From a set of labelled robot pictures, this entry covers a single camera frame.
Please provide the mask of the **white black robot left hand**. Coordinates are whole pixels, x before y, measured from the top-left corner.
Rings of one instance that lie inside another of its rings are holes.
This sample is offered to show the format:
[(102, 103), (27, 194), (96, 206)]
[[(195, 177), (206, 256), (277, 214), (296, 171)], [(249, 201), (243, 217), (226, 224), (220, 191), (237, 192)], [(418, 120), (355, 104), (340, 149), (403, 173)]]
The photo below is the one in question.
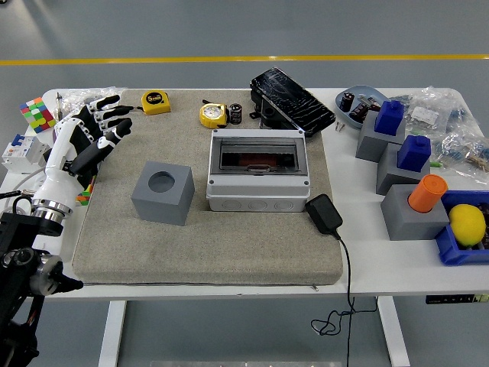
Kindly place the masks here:
[(131, 133), (129, 112), (134, 108), (121, 106), (120, 99), (119, 95), (98, 99), (57, 124), (57, 138), (44, 169), (46, 178), (32, 200), (35, 213), (71, 214), (99, 164)]

